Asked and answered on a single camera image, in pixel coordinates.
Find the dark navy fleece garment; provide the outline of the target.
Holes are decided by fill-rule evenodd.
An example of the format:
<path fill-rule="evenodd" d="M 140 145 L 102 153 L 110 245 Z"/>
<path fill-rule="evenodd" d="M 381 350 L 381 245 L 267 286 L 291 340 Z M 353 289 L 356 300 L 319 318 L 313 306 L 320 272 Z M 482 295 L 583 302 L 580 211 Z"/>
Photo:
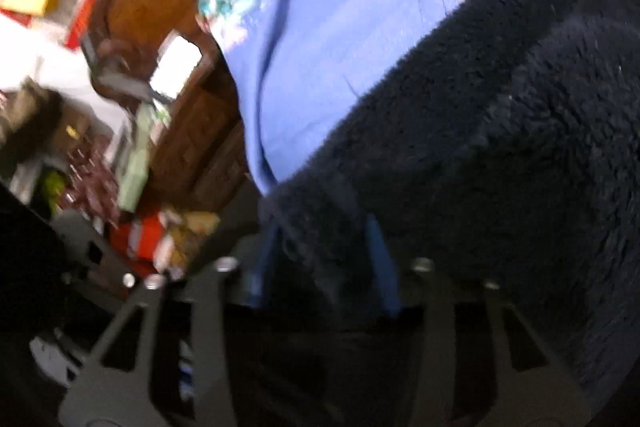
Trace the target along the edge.
<path fill-rule="evenodd" d="M 267 197 L 254 424 L 398 426 L 415 317 L 384 310 L 366 221 L 494 282 L 568 370 L 586 426 L 639 421 L 639 0 L 466 0 Z"/>

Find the carved wooden headboard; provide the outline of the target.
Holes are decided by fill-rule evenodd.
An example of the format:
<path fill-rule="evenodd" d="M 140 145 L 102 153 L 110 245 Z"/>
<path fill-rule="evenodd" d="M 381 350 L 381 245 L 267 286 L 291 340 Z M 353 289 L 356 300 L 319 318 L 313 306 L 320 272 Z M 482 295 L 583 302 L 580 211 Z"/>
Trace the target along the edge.
<path fill-rule="evenodd" d="M 243 125 L 198 0 L 96 0 L 84 35 L 94 90 L 128 113 L 119 205 L 218 212 L 245 180 Z"/>

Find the blue printed bed sheet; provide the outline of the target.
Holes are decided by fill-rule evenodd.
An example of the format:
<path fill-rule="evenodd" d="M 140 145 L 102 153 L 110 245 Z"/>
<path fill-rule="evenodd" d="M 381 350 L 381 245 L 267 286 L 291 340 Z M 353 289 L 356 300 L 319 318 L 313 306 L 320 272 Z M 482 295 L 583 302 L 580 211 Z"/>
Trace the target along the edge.
<path fill-rule="evenodd" d="M 239 0 L 202 11 L 238 89 L 248 170 L 269 192 L 466 0 Z"/>

